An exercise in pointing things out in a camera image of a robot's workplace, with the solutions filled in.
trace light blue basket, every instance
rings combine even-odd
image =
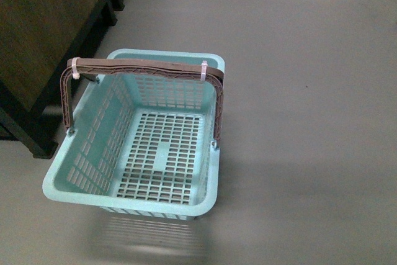
[[[117,50],[135,58],[208,65],[212,54]],[[216,201],[220,149],[213,146],[216,92],[208,82],[145,74],[89,83],[43,182],[51,200],[111,212],[190,220]]]

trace wooden panel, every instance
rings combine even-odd
[[[27,110],[97,1],[0,1],[0,80]]]

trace wooden cabinet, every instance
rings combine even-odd
[[[35,157],[56,148],[36,119],[101,13],[116,23],[110,0],[0,1],[0,124]]]

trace white zip tie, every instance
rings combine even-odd
[[[77,59],[79,59],[80,57],[74,57],[72,59],[72,76],[73,79],[80,79],[80,74],[77,71],[77,67],[76,67],[76,63],[77,63]]]
[[[205,81],[205,77],[207,75],[207,61],[203,60],[203,63],[201,64],[201,78],[200,81]]]

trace basket grid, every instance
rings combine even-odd
[[[200,171],[201,115],[143,112],[124,163],[116,197],[190,204]]]

